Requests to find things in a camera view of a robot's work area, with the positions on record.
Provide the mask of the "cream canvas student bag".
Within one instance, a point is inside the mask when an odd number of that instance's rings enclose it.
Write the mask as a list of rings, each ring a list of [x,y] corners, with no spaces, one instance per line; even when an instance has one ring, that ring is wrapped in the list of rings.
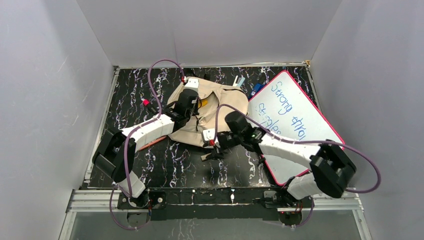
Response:
[[[169,138],[175,142],[203,148],[202,131],[215,128],[217,108],[226,104],[247,114],[249,101],[240,87],[194,78],[199,80],[198,97],[200,100],[208,100],[208,104],[199,108],[198,115],[192,116],[184,127],[170,134]],[[181,83],[169,97],[168,103],[177,101],[184,89]]]

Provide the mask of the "red pencil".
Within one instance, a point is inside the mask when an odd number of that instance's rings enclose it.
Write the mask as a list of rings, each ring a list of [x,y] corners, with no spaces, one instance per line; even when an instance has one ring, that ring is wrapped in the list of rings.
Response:
[[[160,137],[160,138],[157,138],[157,139],[155,139],[155,140],[153,140],[153,141],[151,141],[151,142],[147,143],[146,145],[142,146],[142,147],[139,149],[139,151],[142,151],[142,150],[144,150],[144,149],[146,149],[146,148],[149,148],[149,147],[151,147],[152,145],[155,145],[155,144],[157,144],[157,143],[159,143],[159,142],[163,141],[163,140],[164,140],[164,139],[166,139],[166,138],[167,138],[167,136],[162,136],[162,137]]]

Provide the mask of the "pink black highlighter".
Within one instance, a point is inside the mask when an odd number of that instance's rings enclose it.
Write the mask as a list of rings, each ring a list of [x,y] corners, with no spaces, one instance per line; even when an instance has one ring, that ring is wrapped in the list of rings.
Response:
[[[148,101],[147,99],[144,99],[142,101],[142,104],[153,115],[156,115],[158,113],[157,108],[155,106],[153,106],[153,104],[150,101]]]

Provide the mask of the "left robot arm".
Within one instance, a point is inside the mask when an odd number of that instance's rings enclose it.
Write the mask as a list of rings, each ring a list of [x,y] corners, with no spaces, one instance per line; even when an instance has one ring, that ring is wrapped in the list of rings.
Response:
[[[186,88],[172,107],[138,125],[105,131],[93,157],[92,163],[107,175],[137,208],[149,203],[145,184],[133,172],[135,153],[143,146],[184,127],[198,105],[199,94]]]

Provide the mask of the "yellow marker cap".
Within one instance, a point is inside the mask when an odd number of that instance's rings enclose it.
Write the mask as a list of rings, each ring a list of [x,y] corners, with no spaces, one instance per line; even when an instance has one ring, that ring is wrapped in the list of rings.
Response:
[[[199,101],[198,101],[198,108],[202,108],[202,107],[204,107],[204,106],[206,106],[208,104],[208,100],[207,99],[200,99]]]

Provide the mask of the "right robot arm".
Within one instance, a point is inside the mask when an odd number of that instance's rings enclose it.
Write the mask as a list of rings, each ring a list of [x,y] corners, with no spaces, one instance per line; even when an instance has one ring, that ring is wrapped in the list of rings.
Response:
[[[238,111],[228,113],[224,120],[229,130],[215,129],[212,139],[206,141],[218,153],[241,145],[250,152],[280,157],[309,170],[289,178],[283,185],[281,199],[288,207],[295,207],[301,199],[315,194],[341,198],[356,173],[356,166],[337,142],[295,144],[293,140],[271,135],[263,127],[253,127]]]

